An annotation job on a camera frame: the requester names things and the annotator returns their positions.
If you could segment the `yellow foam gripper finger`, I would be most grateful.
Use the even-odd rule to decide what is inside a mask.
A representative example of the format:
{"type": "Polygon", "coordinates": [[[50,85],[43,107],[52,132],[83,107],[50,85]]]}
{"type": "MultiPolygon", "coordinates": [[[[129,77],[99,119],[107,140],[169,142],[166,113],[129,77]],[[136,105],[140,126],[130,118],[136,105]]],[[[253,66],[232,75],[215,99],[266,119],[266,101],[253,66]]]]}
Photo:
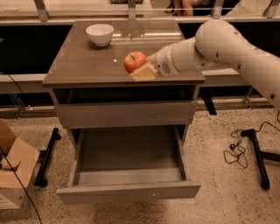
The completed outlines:
{"type": "Polygon", "coordinates": [[[148,62],[136,69],[130,76],[134,81],[153,81],[157,72],[157,69],[148,62]]]}

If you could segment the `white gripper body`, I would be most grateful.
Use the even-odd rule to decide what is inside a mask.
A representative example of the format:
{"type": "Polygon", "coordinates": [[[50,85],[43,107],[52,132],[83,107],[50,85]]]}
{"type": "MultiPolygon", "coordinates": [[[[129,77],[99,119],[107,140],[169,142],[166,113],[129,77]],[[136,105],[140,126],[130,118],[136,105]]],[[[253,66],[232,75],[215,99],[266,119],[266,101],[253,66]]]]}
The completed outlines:
{"type": "Polygon", "coordinates": [[[148,57],[148,61],[155,67],[158,74],[171,77],[179,74],[172,60],[173,45],[168,45],[148,57]]]}

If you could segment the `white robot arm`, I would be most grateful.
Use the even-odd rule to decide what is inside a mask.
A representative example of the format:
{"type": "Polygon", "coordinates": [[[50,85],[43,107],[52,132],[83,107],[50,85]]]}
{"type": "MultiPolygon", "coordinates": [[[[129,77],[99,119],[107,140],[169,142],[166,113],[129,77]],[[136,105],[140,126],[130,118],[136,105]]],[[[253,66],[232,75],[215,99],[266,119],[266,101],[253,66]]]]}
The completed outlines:
{"type": "Polygon", "coordinates": [[[229,22],[213,19],[194,37],[167,45],[130,72],[134,81],[152,81],[187,71],[230,67],[280,109],[280,58],[249,43],[229,22]]]}

